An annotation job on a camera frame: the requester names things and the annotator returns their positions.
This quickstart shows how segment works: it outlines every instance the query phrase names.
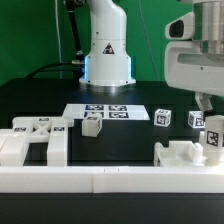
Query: small white cube with marker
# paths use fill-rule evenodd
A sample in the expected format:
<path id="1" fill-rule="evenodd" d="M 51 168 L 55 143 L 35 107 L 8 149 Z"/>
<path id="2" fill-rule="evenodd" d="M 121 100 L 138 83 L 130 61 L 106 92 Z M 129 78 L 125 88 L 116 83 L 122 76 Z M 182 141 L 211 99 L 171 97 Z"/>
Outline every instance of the small white cube with marker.
<path id="1" fill-rule="evenodd" d="M 82 121 L 82 135 L 97 137 L 102 129 L 102 115 L 100 113 L 89 113 Z"/>
<path id="2" fill-rule="evenodd" d="M 154 125 L 168 127 L 171 121 L 171 110 L 158 109 L 155 112 Z"/>
<path id="3" fill-rule="evenodd" d="M 201 119 L 201 111 L 189 111 L 188 124 L 192 128 L 204 128 L 205 122 Z"/>

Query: green background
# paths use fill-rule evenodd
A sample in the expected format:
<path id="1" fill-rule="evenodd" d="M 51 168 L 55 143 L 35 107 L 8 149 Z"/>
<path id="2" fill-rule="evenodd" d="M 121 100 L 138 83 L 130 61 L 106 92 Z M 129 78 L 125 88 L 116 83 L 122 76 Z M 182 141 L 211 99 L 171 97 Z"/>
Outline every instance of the green background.
<path id="1" fill-rule="evenodd" d="M 114 0 L 127 13 L 127 52 L 133 58 L 133 76 L 141 81 L 155 81 L 155 73 L 147 50 L 137 0 Z M 63 61 L 75 55 L 68 16 L 59 3 L 59 20 Z M 153 57 L 164 80 L 164 51 L 168 41 L 164 36 L 167 23 L 191 10 L 191 5 L 175 0 L 141 0 L 142 12 Z M 90 16 L 88 6 L 76 11 L 81 44 L 84 53 L 90 50 Z M 55 23 L 54 0 L 1 0 L 0 1 L 0 85 L 25 77 L 38 67 L 59 61 Z M 39 74 L 37 77 L 59 78 L 58 73 Z"/>

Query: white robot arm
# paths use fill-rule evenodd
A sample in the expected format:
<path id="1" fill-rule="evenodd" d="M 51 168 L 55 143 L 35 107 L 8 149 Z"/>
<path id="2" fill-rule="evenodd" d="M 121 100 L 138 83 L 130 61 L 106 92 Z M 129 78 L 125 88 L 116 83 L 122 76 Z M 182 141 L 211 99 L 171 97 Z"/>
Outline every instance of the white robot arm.
<path id="1" fill-rule="evenodd" d="M 86 0 L 91 15 L 91 51 L 81 87 L 98 92 L 125 90 L 135 84 L 126 53 L 126 14 L 112 0 Z"/>
<path id="2" fill-rule="evenodd" d="M 166 81 L 171 87 L 195 91 L 200 109 L 211 110 L 211 95 L 224 95 L 224 1 L 180 2 L 192 3 L 193 12 L 166 27 L 166 37 L 178 40 L 166 49 Z"/>

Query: white mat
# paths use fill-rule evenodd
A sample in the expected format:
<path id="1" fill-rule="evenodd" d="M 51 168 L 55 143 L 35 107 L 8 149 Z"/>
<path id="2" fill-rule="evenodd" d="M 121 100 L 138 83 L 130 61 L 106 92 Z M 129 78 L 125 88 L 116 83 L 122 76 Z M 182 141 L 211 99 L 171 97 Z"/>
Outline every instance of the white mat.
<path id="1" fill-rule="evenodd" d="M 101 113 L 106 120 L 150 120 L 143 105 L 67 104 L 62 117 L 84 119 L 88 113 Z"/>

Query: black tabletop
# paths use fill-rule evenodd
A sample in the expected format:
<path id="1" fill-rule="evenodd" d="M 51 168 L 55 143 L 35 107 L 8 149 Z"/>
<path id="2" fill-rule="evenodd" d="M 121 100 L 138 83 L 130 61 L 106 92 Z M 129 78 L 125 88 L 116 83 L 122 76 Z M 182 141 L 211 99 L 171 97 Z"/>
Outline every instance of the black tabletop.
<path id="1" fill-rule="evenodd" d="M 152 166 L 154 144 L 198 141 L 188 112 L 199 110 L 194 93 L 164 82 L 137 82 L 117 95 L 80 90 L 71 80 L 14 79 L 0 87 L 0 128 L 20 116 L 61 116 L 66 104 L 144 105 L 150 121 L 103 120 L 97 138 L 69 130 L 69 166 Z M 217 114 L 224 102 L 212 98 Z M 169 127 L 154 126 L 157 109 L 172 111 Z M 46 165 L 46 145 L 31 145 L 25 165 Z M 2 223 L 223 223 L 223 194 L 0 194 Z"/>

